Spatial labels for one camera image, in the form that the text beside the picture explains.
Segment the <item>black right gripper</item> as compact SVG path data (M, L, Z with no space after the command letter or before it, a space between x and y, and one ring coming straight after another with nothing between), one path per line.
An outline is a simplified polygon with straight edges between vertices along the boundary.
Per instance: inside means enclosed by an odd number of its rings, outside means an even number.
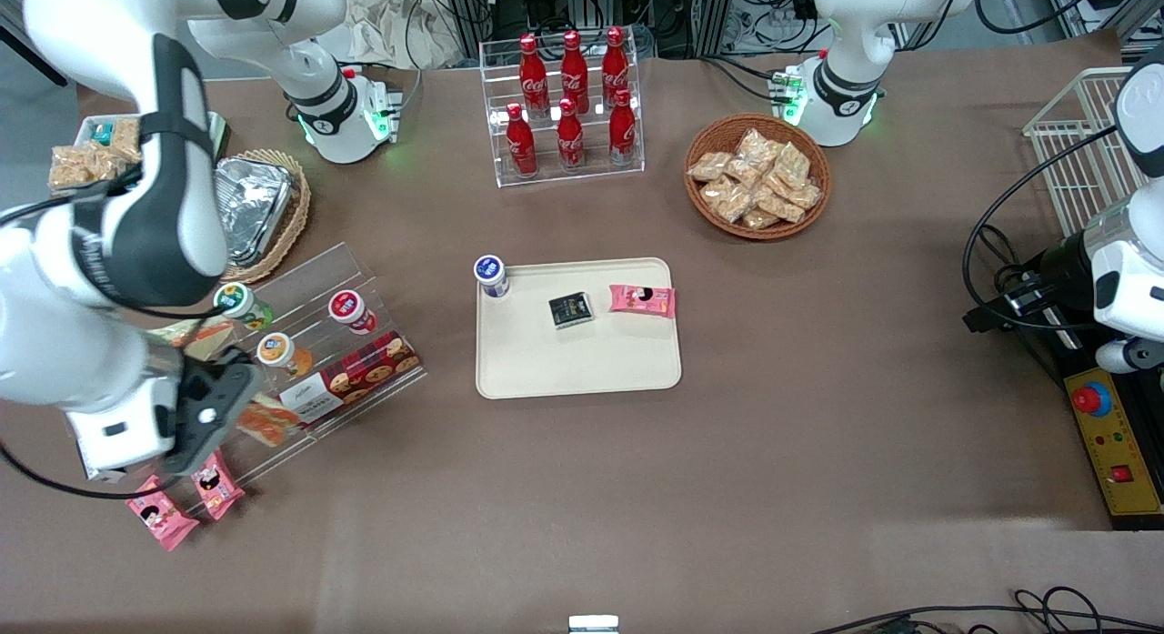
M257 394L265 373L244 349L225 349L213 359L183 356L175 409L173 444L166 473L190 476L217 451Z

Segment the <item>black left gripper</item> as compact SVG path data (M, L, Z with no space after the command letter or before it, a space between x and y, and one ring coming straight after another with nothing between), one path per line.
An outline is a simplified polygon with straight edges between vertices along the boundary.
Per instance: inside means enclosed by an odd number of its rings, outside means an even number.
M999 269L998 301L968 309L963 325L971 333L1012 332L1014 327L1096 330L1091 268L1083 235L1064 237L1024 264Z

